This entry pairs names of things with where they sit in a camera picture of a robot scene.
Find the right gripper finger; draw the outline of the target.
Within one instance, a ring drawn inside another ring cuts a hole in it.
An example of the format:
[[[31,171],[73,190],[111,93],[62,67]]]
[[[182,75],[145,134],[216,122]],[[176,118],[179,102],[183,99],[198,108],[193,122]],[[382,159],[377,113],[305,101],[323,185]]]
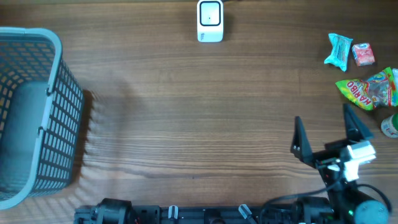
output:
[[[304,125],[299,116],[295,117],[294,135],[290,152],[306,165],[313,165],[313,152]]]
[[[349,104],[343,105],[346,138],[350,141],[367,141],[374,137],[370,129],[357,117]]]

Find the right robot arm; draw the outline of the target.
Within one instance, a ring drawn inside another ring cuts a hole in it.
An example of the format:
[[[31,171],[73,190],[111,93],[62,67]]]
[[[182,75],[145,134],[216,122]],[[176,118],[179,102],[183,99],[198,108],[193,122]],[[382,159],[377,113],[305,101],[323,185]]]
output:
[[[316,193],[299,196],[292,205],[294,223],[387,223],[392,212],[388,198],[376,200],[360,191],[358,171],[376,158],[370,140],[372,132],[356,116],[350,105],[343,105],[346,137],[325,144],[313,152],[300,117],[295,117],[291,153],[316,169],[325,184],[326,197]]]

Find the green lid jar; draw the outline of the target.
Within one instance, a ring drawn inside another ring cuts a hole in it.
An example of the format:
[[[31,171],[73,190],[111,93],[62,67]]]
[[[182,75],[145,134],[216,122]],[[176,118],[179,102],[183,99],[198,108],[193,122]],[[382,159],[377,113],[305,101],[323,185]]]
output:
[[[398,138],[397,114],[382,121],[381,131],[389,138]]]

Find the Haribo gummy candy bag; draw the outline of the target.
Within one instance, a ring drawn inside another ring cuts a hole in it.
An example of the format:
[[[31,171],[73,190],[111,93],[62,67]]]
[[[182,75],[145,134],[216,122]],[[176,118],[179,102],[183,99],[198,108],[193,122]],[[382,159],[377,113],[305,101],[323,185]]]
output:
[[[396,107],[397,88],[391,67],[367,80],[341,80],[335,83],[339,91],[358,107],[371,111],[377,107]]]

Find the white cardboard box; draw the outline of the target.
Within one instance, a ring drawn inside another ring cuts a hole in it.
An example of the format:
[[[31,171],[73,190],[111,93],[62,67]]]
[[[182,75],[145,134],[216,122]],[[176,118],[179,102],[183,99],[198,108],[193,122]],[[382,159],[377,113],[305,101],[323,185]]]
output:
[[[398,69],[397,68],[393,68],[392,69],[393,75],[394,75],[394,83],[396,88],[398,88]]]

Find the teal wet wipes pack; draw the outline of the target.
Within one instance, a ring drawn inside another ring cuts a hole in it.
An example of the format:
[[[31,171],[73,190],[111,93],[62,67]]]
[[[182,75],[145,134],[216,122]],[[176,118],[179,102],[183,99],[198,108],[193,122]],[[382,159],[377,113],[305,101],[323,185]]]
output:
[[[345,72],[348,66],[348,55],[353,39],[334,33],[328,34],[328,37],[332,45],[332,50],[331,54],[324,60],[324,64],[332,64]]]

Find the small red tissue pack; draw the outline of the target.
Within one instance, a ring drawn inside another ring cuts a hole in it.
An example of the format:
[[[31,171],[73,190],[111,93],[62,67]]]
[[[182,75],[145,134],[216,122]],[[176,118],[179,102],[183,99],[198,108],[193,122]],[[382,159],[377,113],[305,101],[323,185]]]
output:
[[[372,65],[376,62],[373,50],[369,43],[354,44],[352,53],[357,66]]]

